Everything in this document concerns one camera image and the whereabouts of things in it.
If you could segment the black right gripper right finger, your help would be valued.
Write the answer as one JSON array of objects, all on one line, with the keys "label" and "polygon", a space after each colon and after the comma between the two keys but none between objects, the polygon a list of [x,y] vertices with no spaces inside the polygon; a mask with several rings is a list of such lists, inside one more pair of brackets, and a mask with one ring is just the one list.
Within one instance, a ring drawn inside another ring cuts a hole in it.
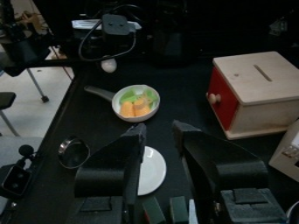
[{"label": "black right gripper right finger", "polygon": [[268,188],[263,160],[185,122],[172,123],[172,135],[199,223],[285,224],[285,212]]}]

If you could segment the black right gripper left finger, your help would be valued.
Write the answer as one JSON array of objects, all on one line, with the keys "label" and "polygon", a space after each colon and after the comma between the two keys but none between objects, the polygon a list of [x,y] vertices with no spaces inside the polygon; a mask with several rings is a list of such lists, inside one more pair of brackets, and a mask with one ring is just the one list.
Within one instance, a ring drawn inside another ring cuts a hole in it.
[{"label": "black right gripper left finger", "polygon": [[68,224],[134,224],[145,125],[133,125],[77,169]]}]

